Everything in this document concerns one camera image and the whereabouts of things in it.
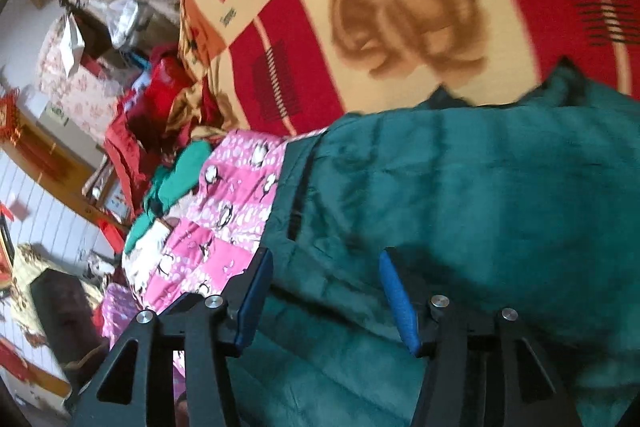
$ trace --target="red cloth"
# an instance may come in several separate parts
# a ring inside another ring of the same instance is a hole
[[[193,83],[177,57],[160,59],[152,70],[151,84],[144,97],[150,102],[148,114],[157,126],[164,126],[178,93]]]
[[[202,119],[201,125],[211,125],[213,127],[220,126],[223,122],[218,101],[209,89],[208,77],[202,83]]]
[[[177,57],[178,56],[178,44],[163,44],[156,46],[151,51],[149,57],[149,63],[151,63],[151,70],[154,70],[158,65],[158,62],[164,57]]]
[[[98,332],[98,336],[102,336],[102,328],[104,327],[104,316],[102,315],[102,304],[94,310],[94,314],[91,317],[94,323],[95,330]]]
[[[146,151],[160,153],[164,124],[153,118],[154,104],[144,93],[127,113],[127,128]]]
[[[182,128],[180,129],[180,132],[177,135],[175,135],[175,138],[174,138],[175,150],[178,150],[178,151],[182,150],[185,147],[187,147],[188,144],[191,143],[191,131],[197,125],[198,125],[198,119],[191,118],[190,123],[182,126]]]
[[[124,113],[122,104],[118,104],[118,113],[111,122],[104,136],[104,150],[109,155],[113,167],[122,184],[127,204],[134,213],[138,213],[142,198],[148,190],[151,178],[160,165],[161,155],[158,148],[153,146],[157,139],[153,138],[153,128],[146,128],[142,137],[149,149],[145,148],[142,140],[129,128],[131,111]],[[137,131],[145,129],[145,125],[131,117]]]

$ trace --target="rose print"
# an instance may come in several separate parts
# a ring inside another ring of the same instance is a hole
[[[200,11],[195,0],[181,0],[180,5],[184,7],[185,13],[182,19],[183,27],[180,29],[182,53],[187,60],[193,58],[196,63],[200,62],[204,69],[209,70],[213,59],[225,49],[225,44]],[[188,64],[186,71],[194,74]],[[194,80],[204,81],[202,73],[203,71],[200,71]]]
[[[99,105],[92,105],[89,114],[91,118],[100,118],[104,114],[104,110]]]
[[[486,62],[478,0],[330,0],[329,17],[338,56],[373,78],[405,78],[426,64],[455,87]]]
[[[84,76],[78,76],[78,81],[77,81],[77,86],[76,87],[80,91],[86,91],[86,89],[88,87],[88,83],[87,83],[86,78]]]

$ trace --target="cluttered clothes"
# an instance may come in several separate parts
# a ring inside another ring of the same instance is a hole
[[[130,301],[159,312],[184,291],[210,295],[268,247],[271,293],[254,345],[230,365],[241,414],[404,426],[423,366],[400,344],[378,280],[378,254],[393,244],[452,298],[516,307],[584,424],[613,425],[640,375],[629,358],[640,287],[625,276],[640,240],[638,172],[638,104],[568,61],[513,105],[470,107],[441,89],[299,140],[232,132],[196,192],[125,254]],[[153,261],[130,270],[141,247]],[[174,365],[179,379],[180,353]]]

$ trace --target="penguin print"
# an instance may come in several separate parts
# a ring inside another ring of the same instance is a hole
[[[209,285],[209,282],[207,280],[203,280],[200,283],[200,285],[198,286],[198,293],[203,297],[209,297],[210,295],[212,295],[211,286]]]
[[[208,243],[204,243],[202,245],[199,245],[200,251],[202,252],[202,262],[203,263],[206,263],[207,259],[209,258],[209,247],[211,246],[211,243],[213,243],[213,237],[211,239],[209,239]]]
[[[262,186],[262,197],[260,198],[260,201],[262,201],[264,197],[269,194],[269,191],[276,183],[278,183],[278,178],[276,177],[276,175],[273,173],[269,174],[264,181],[264,185]]]
[[[254,153],[251,155],[249,164],[254,167],[262,167],[264,159],[267,158],[268,152],[269,148],[267,147],[266,142],[258,144],[254,149]]]
[[[178,364],[180,365],[180,367],[185,368],[184,351],[178,351]]]
[[[172,253],[165,253],[160,259],[160,263],[158,264],[158,273],[160,277],[165,280],[169,280],[169,276],[171,274],[171,269],[174,267],[175,257]]]
[[[133,295],[143,296],[146,292],[146,285],[148,281],[143,279],[142,281],[138,281],[138,286],[133,288]]]
[[[212,185],[219,179],[221,179],[220,174],[218,173],[218,168],[215,165],[210,165],[207,167],[207,170],[204,171],[204,181],[207,182],[207,185]]]
[[[222,207],[222,211],[220,212],[220,219],[218,219],[218,223],[216,225],[217,228],[222,229],[223,227],[226,227],[226,225],[229,224],[229,221],[231,221],[231,217],[233,215],[234,215],[233,205],[229,203],[225,203],[225,205]]]

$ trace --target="green blanket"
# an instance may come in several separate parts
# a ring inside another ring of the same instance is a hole
[[[378,256],[538,330],[586,427],[640,391],[640,105],[562,64],[508,108],[347,115],[286,153],[275,276],[230,367],[252,425],[409,425],[424,374]]]
[[[180,153],[174,167],[168,169],[161,165],[151,179],[151,187],[142,200],[142,213],[133,223],[124,245],[128,255],[138,240],[158,217],[164,216],[177,201],[198,185],[202,165],[211,154],[208,142],[195,141]]]

